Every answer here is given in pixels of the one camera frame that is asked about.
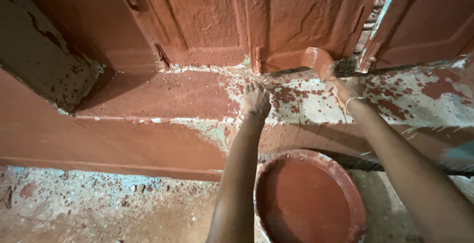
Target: hand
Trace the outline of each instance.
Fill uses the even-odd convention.
[[[358,77],[337,78],[326,82],[324,89],[326,96],[332,97],[341,109],[346,107],[347,100],[353,97],[362,97],[362,85]]]
[[[267,118],[272,105],[270,104],[270,93],[257,81],[253,81],[244,88],[244,115],[256,114],[259,117]]]

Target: cement floor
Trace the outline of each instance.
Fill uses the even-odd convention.
[[[367,209],[363,242],[420,242],[386,174],[349,173]],[[474,201],[474,178],[452,179]],[[3,167],[0,238],[3,243],[201,243],[217,188],[213,182]],[[255,235],[255,242],[264,243],[257,229]]]

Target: paint brush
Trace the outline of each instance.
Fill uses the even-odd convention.
[[[316,76],[321,80],[321,83],[336,78],[334,76],[336,63],[331,55],[322,48],[308,47],[304,51],[301,66],[312,68],[316,73]]]

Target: red painted door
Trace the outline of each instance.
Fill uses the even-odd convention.
[[[392,0],[385,6],[359,59],[361,72],[371,61],[372,68],[386,68],[451,59],[474,37],[474,0]]]
[[[245,58],[244,0],[124,0],[158,59],[238,64]]]
[[[309,46],[349,56],[364,0],[246,0],[246,10],[252,65],[266,73],[300,67]]]

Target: bracelet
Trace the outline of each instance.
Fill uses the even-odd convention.
[[[351,99],[364,99],[364,98],[363,98],[363,97],[352,97],[352,98],[348,99],[348,100],[346,101],[346,107],[345,107],[345,109],[344,109],[344,111],[345,111],[344,114],[345,114],[345,115],[348,115],[348,114],[347,114],[347,104],[349,103],[349,101],[351,101]]]

